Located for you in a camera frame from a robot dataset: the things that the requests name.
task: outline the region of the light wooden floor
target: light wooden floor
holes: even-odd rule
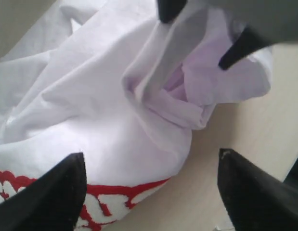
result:
[[[0,57],[54,0],[0,0]],[[226,217],[216,186],[218,149],[231,147],[283,180],[298,157],[298,46],[274,50],[270,94],[220,105],[194,133],[180,174],[108,231],[212,231]]]

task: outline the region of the red printed design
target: red printed design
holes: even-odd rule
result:
[[[15,195],[35,179],[15,177],[11,172],[0,172],[0,203]],[[100,231],[123,218],[144,198],[161,188],[167,180],[135,187],[89,185],[75,231]]]

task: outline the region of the white cloth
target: white cloth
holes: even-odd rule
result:
[[[268,50],[218,68],[223,12],[192,4],[162,25],[154,0],[57,1],[1,59],[0,171],[37,179],[83,152],[91,185],[177,174],[217,103],[271,86]]]

